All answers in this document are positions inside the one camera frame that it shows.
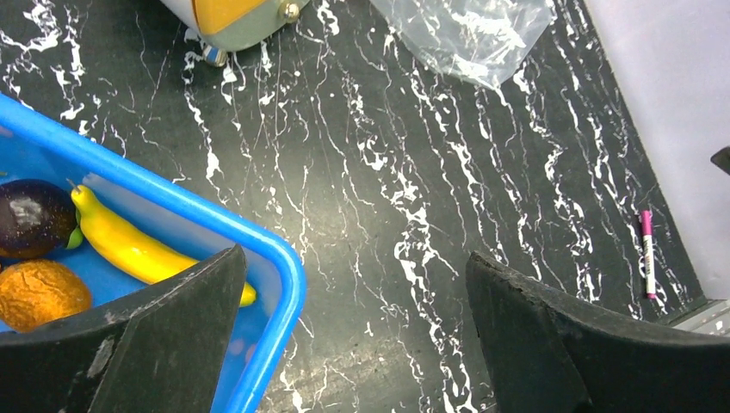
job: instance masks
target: yellow banana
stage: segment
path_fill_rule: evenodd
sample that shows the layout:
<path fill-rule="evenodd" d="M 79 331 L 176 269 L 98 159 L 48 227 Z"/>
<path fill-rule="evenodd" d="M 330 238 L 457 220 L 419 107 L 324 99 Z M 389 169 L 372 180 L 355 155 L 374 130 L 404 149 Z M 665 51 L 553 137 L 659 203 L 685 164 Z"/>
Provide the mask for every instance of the yellow banana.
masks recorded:
<path fill-rule="evenodd" d="M 118 269 L 147 284 L 166 280 L 198 263 L 138 230 L 105 207 L 90 188 L 78 185 L 71 190 L 78 210 L 81 232 L 94 250 Z M 241 306 L 256 300 L 256 290 L 247 282 Z"/>

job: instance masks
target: plastic bag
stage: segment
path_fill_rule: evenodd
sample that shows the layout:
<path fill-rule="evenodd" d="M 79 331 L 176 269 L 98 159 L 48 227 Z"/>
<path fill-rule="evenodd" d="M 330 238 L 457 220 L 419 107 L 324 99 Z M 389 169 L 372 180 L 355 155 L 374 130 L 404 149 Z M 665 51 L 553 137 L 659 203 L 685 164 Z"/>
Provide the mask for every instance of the plastic bag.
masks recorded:
<path fill-rule="evenodd" d="M 418 60 L 496 89 L 554 19 L 550 0 L 370 0 Z"/>

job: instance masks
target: marker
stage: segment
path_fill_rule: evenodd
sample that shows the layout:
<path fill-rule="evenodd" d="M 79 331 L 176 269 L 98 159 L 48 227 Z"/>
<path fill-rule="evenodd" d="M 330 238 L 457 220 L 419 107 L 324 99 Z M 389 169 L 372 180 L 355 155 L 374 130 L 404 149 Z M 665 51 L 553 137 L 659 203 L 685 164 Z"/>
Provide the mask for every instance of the marker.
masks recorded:
<path fill-rule="evenodd" d="M 646 296 L 657 298 L 657 281 L 654 278 L 654 248 L 652 238 L 652 212 L 641 211 L 641 235 L 644 241 L 644 272 L 646 273 Z"/>

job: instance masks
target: metal caster wheel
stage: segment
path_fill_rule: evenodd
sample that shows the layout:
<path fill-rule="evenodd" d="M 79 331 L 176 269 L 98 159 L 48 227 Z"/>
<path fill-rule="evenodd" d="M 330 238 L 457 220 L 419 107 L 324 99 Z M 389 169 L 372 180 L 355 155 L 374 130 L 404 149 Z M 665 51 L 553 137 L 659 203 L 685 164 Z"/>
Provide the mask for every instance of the metal caster wheel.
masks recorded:
<path fill-rule="evenodd" d="M 214 67 L 223 67 L 228 63 L 228 53 L 210 45 L 203 47 L 203 58 Z"/>

